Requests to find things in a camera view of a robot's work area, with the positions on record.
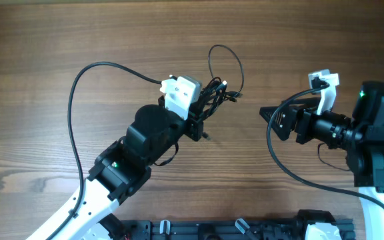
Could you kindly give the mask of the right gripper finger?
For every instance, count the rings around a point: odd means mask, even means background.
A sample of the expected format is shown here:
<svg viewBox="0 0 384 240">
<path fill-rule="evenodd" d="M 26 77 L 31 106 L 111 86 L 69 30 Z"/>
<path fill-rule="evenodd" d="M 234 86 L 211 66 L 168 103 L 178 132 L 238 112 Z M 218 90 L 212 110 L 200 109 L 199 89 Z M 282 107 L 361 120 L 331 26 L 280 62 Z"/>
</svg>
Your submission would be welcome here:
<svg viewBox="0 0 384 240">
<path fill-rule="evenodd" d="M 275 116 L 272 129 L 280 140 L 285 141 L 289 138 L 290 132 L 295 129 L 297 111 L 294 107 L 283 107 L 276 115 L 274 115 L 276 109 L 277 107 L 261 107 L 259 114 L 266 120 L 266 122 L 269 122 L 272 116 Z"/>
<path fill-rule="evenodd" d="M 310 98 L 303 98 L 303 99 L 294 99 L 290 101 L 288 104 L 285 104 L 286 100 L 282 101 L 281 103 L 284 104 L 284 106 L 293 106 L 293 107 L 318 107 L 320 104 L 321 98 L 320 97 L 310 97 Z"/>
</svg>

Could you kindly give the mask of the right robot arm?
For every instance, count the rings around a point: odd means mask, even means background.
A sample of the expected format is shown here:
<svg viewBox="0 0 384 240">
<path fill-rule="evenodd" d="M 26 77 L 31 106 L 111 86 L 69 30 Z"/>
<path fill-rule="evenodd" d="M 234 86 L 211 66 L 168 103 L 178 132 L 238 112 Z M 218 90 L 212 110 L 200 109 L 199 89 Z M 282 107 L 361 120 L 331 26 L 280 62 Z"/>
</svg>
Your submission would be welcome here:
<svg viewBox="0 0 384 240">
<path fill-rule="evenodd" d="M 346 164 L 357 191 L 316 184 L 278 166 L 290 177 L 310 187 L 361 199 L 366 236 L 384 239 L 384 83 L 363 82 L 351 117 L 332 112 L 336 85 L 316 77 L 310 89 L 294 94 L 277 107 L 262 107 L 267 133 L 280 140 L 296 132 L 296 142 L 320 140 L 329 149 L 346 151 Z"/>
</svg>

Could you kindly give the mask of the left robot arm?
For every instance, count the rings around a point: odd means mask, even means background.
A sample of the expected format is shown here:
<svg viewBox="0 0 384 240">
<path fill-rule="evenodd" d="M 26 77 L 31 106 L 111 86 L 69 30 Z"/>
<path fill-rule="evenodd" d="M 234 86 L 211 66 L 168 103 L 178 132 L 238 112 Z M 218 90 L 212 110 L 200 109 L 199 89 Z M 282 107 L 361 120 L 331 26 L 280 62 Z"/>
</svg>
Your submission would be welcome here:
<svg viewBox="0 0 384 240">
<path fill-rule="evenodd" d="M 209 97 L 193 102 L 184 116 L 160 97 L 135 114 L 125 136 L 116 140 L 95 160 L 83 184 L 31 239 L 84 239 L 99 237 L 102 221 L 150 179 L 151 166 L 186 135 L 194 141 L 203 134 L 209 116 Z"/>
</svg>

